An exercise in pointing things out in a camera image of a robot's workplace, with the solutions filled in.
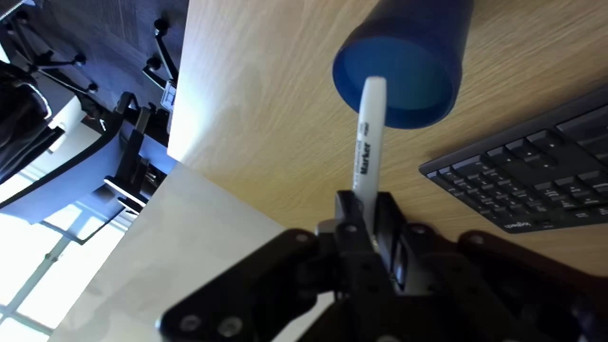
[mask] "keyboard key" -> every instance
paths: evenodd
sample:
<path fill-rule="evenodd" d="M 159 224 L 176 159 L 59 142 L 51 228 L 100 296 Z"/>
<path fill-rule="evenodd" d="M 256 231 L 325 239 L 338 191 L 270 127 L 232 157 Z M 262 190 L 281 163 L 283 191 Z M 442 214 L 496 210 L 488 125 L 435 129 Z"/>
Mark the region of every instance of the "keyboard key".
<path fill-rule="evenodd" d="M 591 212 L 589 210 L 574 210 L 574 216 L 585 220 L 585 218 L 591 218 Z"/>
<path fill-rule="evenodd" d="M 600 214 L 600 216 L 608 216 L 608 205 L 596 207 L 594 212 Z"/>
<path fill-rule="evenodd" d="M 553 169 L 556 167 L 556 161 L 545 153 L 534 153 L 530 157 L 524 157 L 524 163 L 532 169 Z"/>
<path fill-rule="evenodd" d="M 433 180 L 435 184 L 439 184 L 441 188 L 444 188 L 446 191 L 456 191 L 456 186 L 454 184 L 450 184 L 448 180 L 444 180 L 442 176 L 439 176 L 439 172 L 437 171 L 433 171 L 433 172 L 427 172 L 425 174 L 429 180 Z"/>
<path fill-rule="evenodd" d="M 555 188 L 553 182 L 537 184 L 536 190 L 547 199 L 558 199 L 564 195 L 564 191 Z"/>
<path fill-rule="evenodd" d="M 537 212 L 547 212 L 549 207 L 541 201 L 526 201 L 526 205 L 532 209 L 532 210 L 537 210 Z"/>
<path fill-rule="evenodd" d="M 572 197 L 555 197 L 551 199 L 553 203 L 560 205 L 562 209 L 574 209 L 577 207 L 577 201 L 574 201 Z"/>
<path fill-rule="evenodd" d="M 539 131 L 539 133 L 534 133 L 534 134 L 528 134 L 526 136 L 534 146 L 541 148 L 541 150 L 555 150 L 558 148 L 562 142 L 560 138 L 551 133 L 551 131 Z"/>
<path fill-rule="evenodd" d="M 608 106 L 596 108 L 556 127 L 579 144 L 589 144 L 596 136 L 608 134 Z"/>
<path fill-rule="evenodd" d="M 608 153 L 608 133 L 598 138 L 589 140 L 585 144 L 585 150 L 594 153 L 598 159 L 604 159 L 604 155 Z"/>
<path fill-rule="evenodd" d="M 439 174 L 442 176 L 442 178 L 446 178 L 448 182 L 456 182 L 456 180 L 460 180 L 461 176 L 460 174 L 456 174 L 450 167 L 442 167 L 442 169 L 439 169 Z"/>
<path fill-rule="evenodd" d="M 524 140 L 524 138 L 518 138 L 518 140 L 509 142 L 507 148 L 509 148 L 517 157 L 520 157 L 520 159 L 532 157 L 532 155 L 537 153 L 537 148 L 532 146 L 532 144 L 530 144 L 528 140 Z"/>
<path fill-rule="evenodd" d="M 463 191 L 475 190 L 475 186 L 471 182 L 463 180 L 463 178 L 456 180 L 454 186 L 458 186 Z"/>
<path fill-rule="evenodd" d="M 606 199 L 596 195 L 594 191 L 579 191 L 575 195 L 572 195 L 575 201 L 579 201 L 581 205 L 598 205 L 604 203 Z"/>
<path fill-rule="evenodd" d="M 467 157 L 460 163 L 452 165 L 454 172 L 461 176 L 471 176 L 488 169 L 488 165 L 480 159 L 480 155 Z"/>
<path fill-rule="evenodd" d="M 608 172 L 604 171 L 591 171 L 577 176 L 585 184 L 593 186 L 593 190 L 600 193 L 608 193 Z"/>
<path fill-rule="evenodd" d="M 530 191 L 520 190 L 520 191 L 513 191 L 511 195 L 517 197 L 517 199 L 528 199 L 528 197 L 530 197 Z"/>
<path fill-rule="evenodd" d="M 581 191 L 589 191 L 589 188 L 574 176 L 558 178 L 558 180 L 555 180 L 555 184 L 572 195 L 581 193 Z"/>
<path fill-rule="evenodd" d="M 515 161 L 515 155 L 507 148 L 494 148 L 488 152 L 488 157 L 498 165 L 509 165 Z"/>
<path fill-rule="evenodd" d="M 467 176 L 467 182 L 469 182 L 471 186 L 475 186 L 475 188 L 480 188 L 480 186 L 486 184 L 486 180 L 480 178 L 480 174 L 471 174 L 471 176 Z"/>

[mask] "wooden table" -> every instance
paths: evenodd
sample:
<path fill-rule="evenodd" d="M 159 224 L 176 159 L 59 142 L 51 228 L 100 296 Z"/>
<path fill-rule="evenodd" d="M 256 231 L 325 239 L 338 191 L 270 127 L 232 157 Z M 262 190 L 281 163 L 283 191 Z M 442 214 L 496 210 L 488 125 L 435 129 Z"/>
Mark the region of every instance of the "wooden table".
<path fill-rule="evenodd" d="M 285 226 L 332 216 L 349 188 L 355 115 L 332 57 L 374 0 L 190 1 L 169 153 Z M 608 224 L 507 235 L 418 165 L 608 79 L 608 1 L 477 0 L 458 104 L 385 133 L 382 188 L 446 237 L 469 228 L 608 275 Z"/>

